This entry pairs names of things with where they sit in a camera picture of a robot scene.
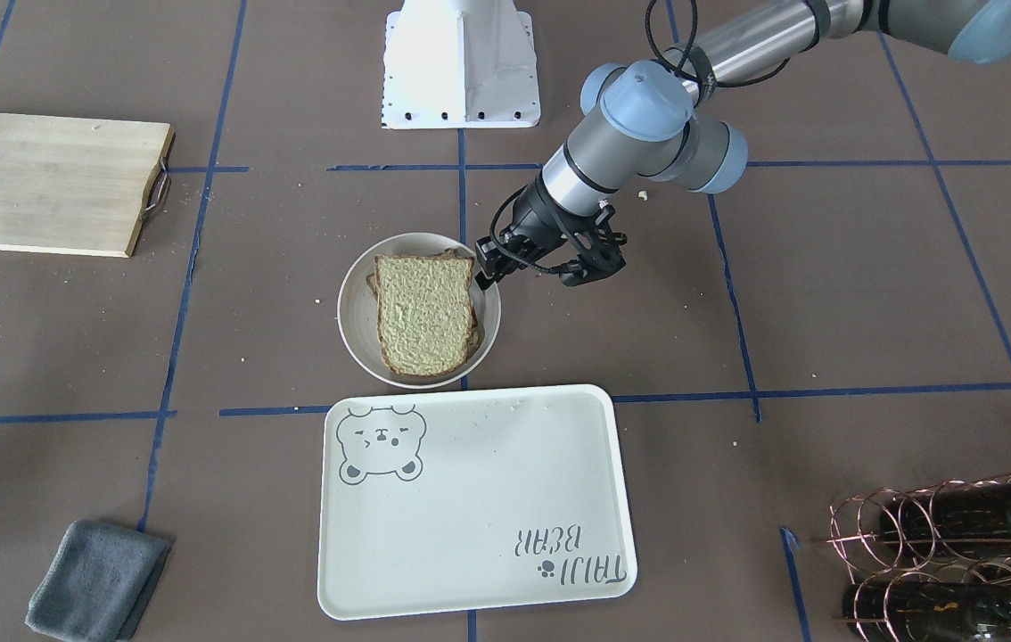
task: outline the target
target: washcloth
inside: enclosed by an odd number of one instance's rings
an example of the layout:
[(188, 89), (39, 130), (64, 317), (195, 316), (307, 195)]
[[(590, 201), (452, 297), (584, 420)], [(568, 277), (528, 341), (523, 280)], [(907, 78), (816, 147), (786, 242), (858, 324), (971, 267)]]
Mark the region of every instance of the washcloth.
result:
[(29, 599), (26, 625), (65, 642), (133, 637), (168, 553), (166, 540), (102, 522), (74, 522)]

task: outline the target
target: folded cloth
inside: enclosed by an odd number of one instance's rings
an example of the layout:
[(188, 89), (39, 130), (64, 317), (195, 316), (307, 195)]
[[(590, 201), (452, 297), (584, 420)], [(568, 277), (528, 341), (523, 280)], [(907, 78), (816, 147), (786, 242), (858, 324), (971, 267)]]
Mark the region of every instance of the folded cloth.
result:
[(26, 625), (65, 642), (133, 637), (168, 553), (166, 540), (102, 522), (74, 522), (29, 599)]

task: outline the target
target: bear ear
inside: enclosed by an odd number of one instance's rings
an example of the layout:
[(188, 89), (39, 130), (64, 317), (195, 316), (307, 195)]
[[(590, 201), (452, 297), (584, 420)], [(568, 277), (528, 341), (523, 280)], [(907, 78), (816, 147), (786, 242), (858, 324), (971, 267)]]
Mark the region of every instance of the bear ear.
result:
[(395, 470), (395, 475), (398, 475), (399, 479), (402, 480), (413, 480), (419, 478), (423, 474), (423, 459), (420, 459), (417, 455), (415, 459), (409, 460), (398, 470)]
[(339, 466), (339, 479), (343, 479), (348, 485), (356, 485), (366, 479), (366, 472), (351, 466), (351, 462), (344, 462), (343, 466)]

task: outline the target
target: bread slice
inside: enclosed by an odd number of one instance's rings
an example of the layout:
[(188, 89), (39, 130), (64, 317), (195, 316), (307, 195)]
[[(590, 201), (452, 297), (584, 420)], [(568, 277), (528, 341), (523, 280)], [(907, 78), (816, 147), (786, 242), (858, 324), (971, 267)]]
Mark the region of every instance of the bread slice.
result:
[(452, 373), (477, 350), (472, 279), (473, 259), (453, 252), (375, 257), (379, 346), (391, 371), (418, 377)]

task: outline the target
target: bear face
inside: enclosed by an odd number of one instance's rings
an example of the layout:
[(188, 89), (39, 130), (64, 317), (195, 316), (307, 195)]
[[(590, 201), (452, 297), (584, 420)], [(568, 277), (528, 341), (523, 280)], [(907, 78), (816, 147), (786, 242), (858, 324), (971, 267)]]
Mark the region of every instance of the bear face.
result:
[(427, 435), (427, 422), (415, 410), (395, 407), (372, 407), (364, 415), (348, 410), (339, 420), (336, 439), (344, 449), (344, 463), (339, 467), (339, 479), (355, 485), (367, 475), (394, 472), (402, 480), (423, 474), (423, 459), (419, 447)]

